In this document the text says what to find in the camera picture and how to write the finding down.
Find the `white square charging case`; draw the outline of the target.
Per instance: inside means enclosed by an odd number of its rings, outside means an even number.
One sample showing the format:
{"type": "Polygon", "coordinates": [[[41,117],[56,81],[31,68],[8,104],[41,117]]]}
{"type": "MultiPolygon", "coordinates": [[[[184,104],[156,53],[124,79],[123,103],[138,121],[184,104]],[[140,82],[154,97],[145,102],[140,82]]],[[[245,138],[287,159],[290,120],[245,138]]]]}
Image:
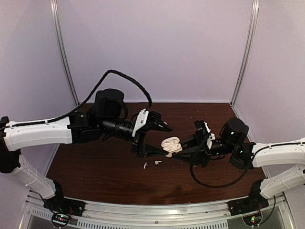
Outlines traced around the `white square charging case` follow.
{"type": "Polygon", "coordinates": [[[178,153],[183,150],[182,145],[180,143],[180,139],[176,136],[164,139],[161,142],[161,147],[164,151],[167,152],[167,154],[165,155],[166,157],[172,157],[174,153],[178,153]]]}

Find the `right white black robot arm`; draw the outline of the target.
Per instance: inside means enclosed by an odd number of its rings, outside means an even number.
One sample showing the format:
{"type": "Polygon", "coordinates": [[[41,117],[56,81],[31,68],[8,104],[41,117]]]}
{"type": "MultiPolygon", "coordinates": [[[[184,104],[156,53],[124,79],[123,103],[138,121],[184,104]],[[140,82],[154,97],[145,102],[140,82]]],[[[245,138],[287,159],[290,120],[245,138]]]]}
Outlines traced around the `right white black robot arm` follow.
{"type": "Polygon", "coordinates": [[[244,200],[247,210],[255,210],[278,193],[295,188],[305,182],[305,140],[303,138],[281,143],[246,142],[249,127],[240,119],[233,117],[223,125],[216,138],[205,121],[195,122],[195,133],[181,142],[179,138],[168,139],[169,155],[190,164],[194,181],[208,188],[225,188],[240,181],[247,171],[268,165],[292,164],[293,167],[274,177],[254,182],[253,193],[244,200]],[[229,162],[243,170],[234,181],[224,185],[208,185],[196,178],[193,167],[205,167],[214,156],[230,154],[229,162]]]}

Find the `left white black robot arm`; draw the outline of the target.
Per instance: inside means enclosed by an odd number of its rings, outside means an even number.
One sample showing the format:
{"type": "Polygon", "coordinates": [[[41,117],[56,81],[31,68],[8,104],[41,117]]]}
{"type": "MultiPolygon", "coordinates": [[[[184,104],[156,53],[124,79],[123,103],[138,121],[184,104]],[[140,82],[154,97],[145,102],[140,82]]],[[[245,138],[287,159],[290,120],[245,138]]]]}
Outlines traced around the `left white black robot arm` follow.
{"type": "Polygon", "coordinates": [[[136,120],[128,120],[124,93],[117,89],[98,91],[93,106],[87,112],[75,111],[54,121],[39,120],[14,122],[4,116],[0,120],[0,171],[14,174],[25,186],[38,192],[58,212],[69,204],[61,185],[37,171],[21,149],[48,144],[82,144],[104,137],[116,137],[132,142],[132,152],[138,157],[163,155],[165,151],[145,145],[148,131],[170,132],[172,128],[162,120],[161,114],[142,109],[136,120]]]}

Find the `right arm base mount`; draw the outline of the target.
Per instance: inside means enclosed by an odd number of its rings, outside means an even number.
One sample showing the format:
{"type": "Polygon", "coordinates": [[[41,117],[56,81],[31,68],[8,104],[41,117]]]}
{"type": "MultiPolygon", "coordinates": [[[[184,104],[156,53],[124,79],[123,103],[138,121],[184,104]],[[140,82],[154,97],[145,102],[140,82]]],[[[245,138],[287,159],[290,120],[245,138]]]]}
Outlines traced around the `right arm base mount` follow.
{"type": "Polygon", "coordinates": [[[261,210],[269,207],[268,200],[260,194],[262,181],[261,179],[252,184],[248,197],[228,202],[231,216],[242,215],[244,223],[250,227],[258,226],[262,222],[261,210]]]}

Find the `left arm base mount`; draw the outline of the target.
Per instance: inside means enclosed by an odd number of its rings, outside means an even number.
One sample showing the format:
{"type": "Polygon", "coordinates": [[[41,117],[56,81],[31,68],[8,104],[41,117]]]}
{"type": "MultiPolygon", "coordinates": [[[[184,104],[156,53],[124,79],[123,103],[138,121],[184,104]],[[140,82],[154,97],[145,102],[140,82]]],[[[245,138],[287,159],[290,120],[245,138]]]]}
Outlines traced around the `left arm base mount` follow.
{"type": "Polygon", "coordinates": [[[72,216],[82,217],[85,203],[83,201],[65,198],[61,185],[54,181],[55,196],[45,199],[42,198],[44,207],[51,213],[51,223],[55,228],[62,229],[72,220],[72,216]]]}

